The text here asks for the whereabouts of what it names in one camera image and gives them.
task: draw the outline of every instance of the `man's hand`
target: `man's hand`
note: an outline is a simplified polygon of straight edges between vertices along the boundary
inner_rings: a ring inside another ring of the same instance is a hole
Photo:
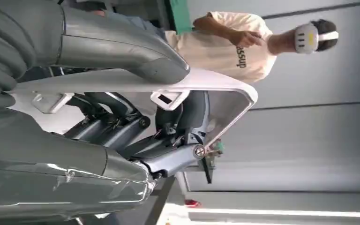
[[[262,36],[254,31],[238,31],[232,30],[227,39],[237,47],[248,48],[253,45],[262,45]]]

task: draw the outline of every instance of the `red object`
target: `red object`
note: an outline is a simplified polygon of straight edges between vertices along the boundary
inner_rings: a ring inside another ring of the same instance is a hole
[[[192,200],[192,199],[186,199],[184,200],[184,204],[188,207],[188,208],[198,208],[200,207],[202,204],[198,201]]]

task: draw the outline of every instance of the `man's arm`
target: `man's arm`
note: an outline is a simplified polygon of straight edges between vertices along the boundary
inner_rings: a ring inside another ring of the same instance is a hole
[[[225,39],[229,39],[231,33],[235,32],[235,30],[228,28],[217,22],[213,18],[212,13],[208,13],[206,16],[196,19],[193,25],[196,30],[204,31],[209,34],[219,36]]]
[[[236,46],[249,47],[252,45],[261,45],[261,35],[257,32],[234,30],[224,26],[213,18],[212,13],[196,19],[193,25],[196,30],[225,38]]]

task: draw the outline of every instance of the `cream t-shirt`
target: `cream t-shirt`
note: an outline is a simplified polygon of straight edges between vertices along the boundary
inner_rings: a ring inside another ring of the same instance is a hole
[[[191,67],[218,72],[245,83],[265,78],[274,65],[276,56],[267,48],[272,32],[264,20],[253,14],[211,12],[220,24],[234,30],[257,31],[263,38],[262,46],[238,48],[222,37],[204,34],[200,31],[176,35],[167,31],[166,38]]]

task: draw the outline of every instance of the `fluorescent light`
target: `fluorescent light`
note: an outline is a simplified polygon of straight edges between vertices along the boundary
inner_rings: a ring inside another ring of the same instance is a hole
[[[223,214],[360,218],[360,212],[298,211],[298,210],[232,210],[232,209],[198,209],[198,208],[188,208],[187,211],[188,212],[199,212],[199,213],[223,213]]]
[[[192,222],[192,225],[286,225],[286,224],[232,223],[232,222]]]

